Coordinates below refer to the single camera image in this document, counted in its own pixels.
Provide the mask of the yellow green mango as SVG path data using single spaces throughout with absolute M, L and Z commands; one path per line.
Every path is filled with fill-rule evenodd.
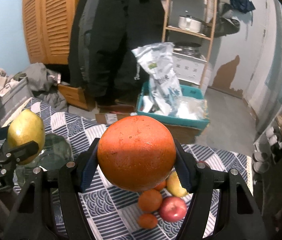
M 182 187 L 176 171 L 171 172 L 167 178 L 166 189 L 175 197 L 185 197 L 188 194 L 187 190 Z

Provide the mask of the small tangerine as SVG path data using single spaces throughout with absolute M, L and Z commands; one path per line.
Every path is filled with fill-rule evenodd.
M 144 213 L 138 218 L 138 225 L 143 229 L 154 229 L 157 224 L 157 218 L 151 213 Z
M 166 188 L 166 180 L 163 180 L 154 189 L 157 190 L 157 191 L 162 191 L 164 188 Z

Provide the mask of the large orange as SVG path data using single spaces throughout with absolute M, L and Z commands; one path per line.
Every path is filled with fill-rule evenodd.
M 129 116 L 103 133 L 97 159 L 107 180 L 127 191 L 146 191 L 167 178 L 176 161 L 170 131 L 149 116 Z

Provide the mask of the green glass bowl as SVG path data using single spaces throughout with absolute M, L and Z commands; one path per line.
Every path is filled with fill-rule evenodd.
M 40 154 L 32 162 L 16 167 L 13 182 L 23 187 L 34 168 L 40 167 L 43 171 L 58 170 L 72 160 L 71 146 L 66 139 L 55 133 L 49 133 L 45 136 L 45 144 Z

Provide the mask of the brown cardboard box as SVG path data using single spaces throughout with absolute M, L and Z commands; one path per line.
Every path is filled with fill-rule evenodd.
M 177 126 L 165 124 L 174 139 L 180 144 L 194 144 L 196 138 L 201 134 L 201 130 L 195 127 Z

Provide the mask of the blue white patterned tablecloth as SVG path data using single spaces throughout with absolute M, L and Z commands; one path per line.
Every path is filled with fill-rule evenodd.
M 17 119 L 58 135 L 74 156 L 37 164 L 5 239 L 259 239 L 247 156 L 183 145 L 159 121 L 99 125 L 32 99 Z

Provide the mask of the small labelled cardboard box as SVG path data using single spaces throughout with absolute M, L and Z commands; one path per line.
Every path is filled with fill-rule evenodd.
M 95 114 L 96 122 L 99 124 L 113 124 L 128 116 L 135 116 L 137 113 L 97 113 Z

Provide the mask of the clear plastic bag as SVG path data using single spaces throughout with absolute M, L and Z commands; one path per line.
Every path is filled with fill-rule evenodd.
M 178 98 L 176 117 L 188 120 L 203 120 L 208 118 L 208 105 L 205 99 L 195 99 L 188 96 Z

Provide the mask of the teal plastic crate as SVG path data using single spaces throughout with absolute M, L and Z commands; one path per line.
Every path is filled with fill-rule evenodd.
M 168 88 L 168 94 L 161 94 L 149 82 L 142 86 L 136 103 L 136 113 L 152 117 L 163 124 L 204 130 L 210 123 L 207 102 L 200 89 L 180 86 L 180 91 Z

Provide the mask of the grey storage bin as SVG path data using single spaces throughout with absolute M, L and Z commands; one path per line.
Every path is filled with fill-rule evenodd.
M 22 78 L 18 83 L 11 86 L 8 84 L 9 90 L 0 96 L 0 127 L 2 127 L 13 113 L 23 104 L 27 104 L 28 100 L 33 97 L 33 93 L 28 85 L 28 78 Z

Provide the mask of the wooden drawer box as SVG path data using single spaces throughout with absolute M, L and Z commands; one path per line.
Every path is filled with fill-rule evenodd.
M 91 112 L 96 107 L 95 100 L 86 89 L 74 88 L 59 84 L 58 91 L 65 97 L 68 104 Z

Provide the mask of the grey clothes pile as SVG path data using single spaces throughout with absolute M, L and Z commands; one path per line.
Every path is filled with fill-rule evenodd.
M 57 87 L 61 83 L 60 73 L 49 70 L 43 63 L 34 63 L 13 77 L 16 81 L 24 78 L 27 78 L 27 84 L 35 98 L 48 103 L 58 111 L 68 110 L 67 101 Z

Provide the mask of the white door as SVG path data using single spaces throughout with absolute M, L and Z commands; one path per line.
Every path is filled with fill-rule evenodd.
M 255 10 L 234 10 L 240 22 L 236 34 L 215 38 L 210 55 L 209 87 L 242 98 L 253 82 L 270 70 L 277 34 L 276 0 L 250 0 Z

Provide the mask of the white patterned storage box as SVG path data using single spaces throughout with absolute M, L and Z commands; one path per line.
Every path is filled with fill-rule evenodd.
M 173 53 L 174 71 L 179 80 L 200 85 L 206 61 L 196 57 Z

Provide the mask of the white rice bag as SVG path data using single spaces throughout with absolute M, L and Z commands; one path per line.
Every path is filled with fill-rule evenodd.
M 138 65 L 149 75 L 149 99 L 164 116 L 174 116 L 178 98 L 182 96 L 180 82 L 174 71 L 171 42 L 153 43 L 132 50 Z

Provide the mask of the steel steamer pot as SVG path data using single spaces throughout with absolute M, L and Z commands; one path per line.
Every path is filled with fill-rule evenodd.
M 174 52 L 183 55 L 200 57 L 201 56 L 201 45 L 194 42 L 175 42 Z

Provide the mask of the grey hanging bag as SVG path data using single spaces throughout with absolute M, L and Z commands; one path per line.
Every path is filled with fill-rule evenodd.
M 240 31 L 240 22 L 233 18 L 233 12 L 230 4 L 219 3 L 215 21 L 215 38 L 236 34 Z

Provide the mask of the white cooking pot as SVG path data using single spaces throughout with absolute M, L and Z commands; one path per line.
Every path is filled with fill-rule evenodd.
M 178 27 L 183 30 L 200 33 L 205 22 L 193 16 L 179 16 Z

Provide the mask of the black hanging coat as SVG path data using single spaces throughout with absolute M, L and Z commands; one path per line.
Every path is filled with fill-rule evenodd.
M 70 36 L 70 85 L 99 106 L 138 95 L 148 74 L 133 50 L 161 41 L 161 0 L 79 0 Z

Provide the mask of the wooden louvered wardrobe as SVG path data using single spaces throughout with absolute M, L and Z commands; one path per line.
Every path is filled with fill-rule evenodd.
M 25 43 L 31 63 L 68 63 L 78 1 L 23 0 Z

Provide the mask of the dark blue umbrella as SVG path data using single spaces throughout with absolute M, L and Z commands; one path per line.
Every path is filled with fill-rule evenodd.
M 255 10 L 255 6 L 250 0 L 230 0 L 230 5 L 233 9 L 246 14 Z

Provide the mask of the wooden ladder shelf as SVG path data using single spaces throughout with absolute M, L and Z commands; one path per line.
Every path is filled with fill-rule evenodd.
M 174 70 L 180 81 L 203 88 L 212 52 L 217 0 L 165 0 L 163 42 L 174 42 Z

